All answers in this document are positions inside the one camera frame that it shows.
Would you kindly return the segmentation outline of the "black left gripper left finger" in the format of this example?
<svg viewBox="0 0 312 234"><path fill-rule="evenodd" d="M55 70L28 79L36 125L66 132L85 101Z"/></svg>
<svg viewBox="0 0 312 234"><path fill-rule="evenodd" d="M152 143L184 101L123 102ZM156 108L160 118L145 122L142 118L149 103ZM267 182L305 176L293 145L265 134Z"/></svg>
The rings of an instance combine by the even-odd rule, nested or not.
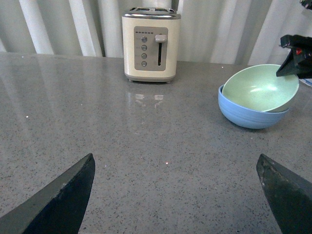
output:
<svg viewBox="0 0 312 234"><path fill-rule="evenodd" d="M88 154L0 219L2 234L77 234L89 202L95 160Z"/></svg>

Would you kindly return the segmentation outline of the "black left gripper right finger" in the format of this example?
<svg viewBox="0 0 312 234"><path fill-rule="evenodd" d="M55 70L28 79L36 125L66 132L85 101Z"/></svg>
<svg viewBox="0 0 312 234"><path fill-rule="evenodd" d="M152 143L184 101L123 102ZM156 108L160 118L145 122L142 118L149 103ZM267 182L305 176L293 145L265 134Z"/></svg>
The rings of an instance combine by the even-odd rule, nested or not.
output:
<svg viewBox="0 0 312 234"><path fill-rule="evenodd" d="M312 183L265 154L256 171L270 209L284 234L312 232Z"/></svg>

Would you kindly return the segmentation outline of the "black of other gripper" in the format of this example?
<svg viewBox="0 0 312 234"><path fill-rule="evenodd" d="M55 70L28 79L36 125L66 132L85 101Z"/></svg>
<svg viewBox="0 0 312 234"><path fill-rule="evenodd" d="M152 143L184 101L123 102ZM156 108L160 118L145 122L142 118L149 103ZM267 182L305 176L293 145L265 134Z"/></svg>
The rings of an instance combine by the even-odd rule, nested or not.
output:
<svg viewBox="0 0 312 234"><path fill-rule="evenodd" d="M276 76L296 75L298 78L312 78L312 38L284 35L280 38L280 46L291 51L276 71Z"/></svg>

